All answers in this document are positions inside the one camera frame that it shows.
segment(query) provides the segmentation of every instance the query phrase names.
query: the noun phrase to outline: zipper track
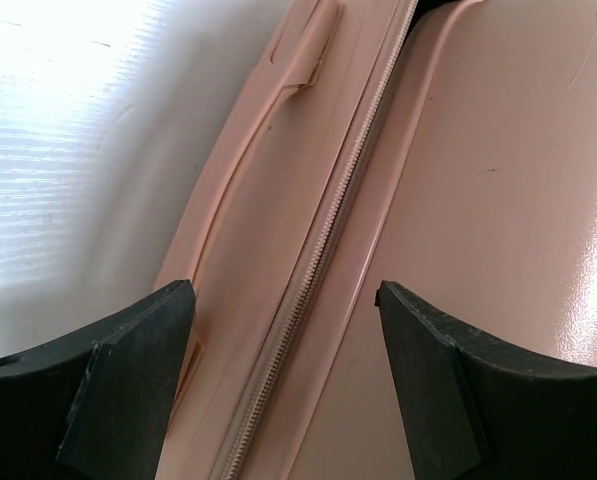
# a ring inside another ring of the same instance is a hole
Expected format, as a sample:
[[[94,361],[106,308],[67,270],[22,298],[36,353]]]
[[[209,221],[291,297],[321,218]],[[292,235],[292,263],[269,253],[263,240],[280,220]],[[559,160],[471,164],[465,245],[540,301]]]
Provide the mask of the zipper track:
[[[378,107],[385,95],[389,80],[394,73],[394,67],[402,51],[405,38],[409,31],[411,20],[418,4],[412,0],[405,18],[398,31],[394,47],[389,55],[387,66],[382,72],[380,81],[372,97],[369,111],[363,119],[360,132],[354,141],[350,158],[347,160],[343,175],[336,187],[334,199],[327,210],[324,224],[313,231],[309,236],[314,238],[317,234],[317,242],[313,250],[303,251],[294,269],[287,290],[283,294],[278,312],[273,319],[272,328],[265,339],[261,356],[263,364],[254,367],[254,374],[248,388],[245,389],[241,399],[240,410],[243,410],[241,420],[235,438],[228,447],[227,458],[221,461],[218,457],[211,479],[213,480],[237,480],[240,477],[245,463],[247,452],[252,444],[255,433],[265,411],[271,394],[276,386],[280,373],[285,364],[290,349],[294,343],[296,333],[306,316],[311,300],[317,290],[322,273],[325,271],[330,254],[334,250],[335,240],[341,227],[344,226],[343,217],[346,206],[353,200],[355,192],[354,180],[359,178],[358,173],[362,170],[362,153],[367,143],[371,127],[376,119]]]

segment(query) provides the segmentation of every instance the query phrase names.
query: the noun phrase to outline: retractable handle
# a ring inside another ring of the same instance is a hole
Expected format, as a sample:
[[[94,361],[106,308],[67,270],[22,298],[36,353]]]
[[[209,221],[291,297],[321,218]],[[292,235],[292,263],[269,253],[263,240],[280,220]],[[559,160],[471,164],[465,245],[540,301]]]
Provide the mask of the retractable handle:
[[[161,277],[170,276],[171,272],[192,280],[196,277],[214,218],[238,164],[253,153],[260,133],[280,105],[317,80],[339,12],[336,0],[294,2],[243,86],[218,137],[182,217]],[[166,278],[160,278],[158,285],[165,282]]]

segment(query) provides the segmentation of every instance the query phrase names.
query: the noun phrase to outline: suitcase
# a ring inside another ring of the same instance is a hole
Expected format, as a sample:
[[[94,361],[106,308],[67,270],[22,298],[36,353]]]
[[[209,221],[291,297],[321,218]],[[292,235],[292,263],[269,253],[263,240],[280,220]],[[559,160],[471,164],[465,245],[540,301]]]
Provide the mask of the suitcase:
[[[597,0],[295,0],[156,287],[0,478],[597,479]]]
[[[597,366],[597,2],[296,0],[158,285],[176,278],[204,354],[161,480],[414,478],[382,280]]]

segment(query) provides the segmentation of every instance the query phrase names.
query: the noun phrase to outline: white surface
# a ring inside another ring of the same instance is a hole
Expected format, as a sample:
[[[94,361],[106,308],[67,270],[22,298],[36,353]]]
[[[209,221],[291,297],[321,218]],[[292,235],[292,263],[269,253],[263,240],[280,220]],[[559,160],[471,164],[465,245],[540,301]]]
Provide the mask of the white surface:
[[[0,356],[151,290],[289,0],[0,0]]]

